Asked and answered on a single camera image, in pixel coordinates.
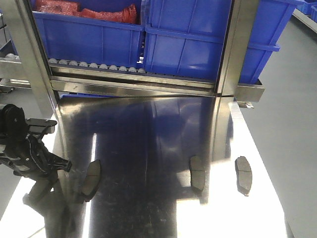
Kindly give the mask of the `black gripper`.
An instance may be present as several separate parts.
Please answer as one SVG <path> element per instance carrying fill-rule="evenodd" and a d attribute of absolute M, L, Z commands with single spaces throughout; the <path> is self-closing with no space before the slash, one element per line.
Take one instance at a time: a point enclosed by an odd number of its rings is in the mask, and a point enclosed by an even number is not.
<path fill-rule="evenodd" d="M 12 168 L 17 176 L 42 178 L 35 183 L 34 192 L 37 196 L 44 196 L 58 180 L 57 173 L 48 176 L 49 172 L 69 172 L 72 162 L 49 152 L 46 168 L 46 163 L 36 158 L 33 151 L 36 146 L 37 140 L 29 131 L 23 109 L 14 104 L 1 104 L 0 162 Z"/>

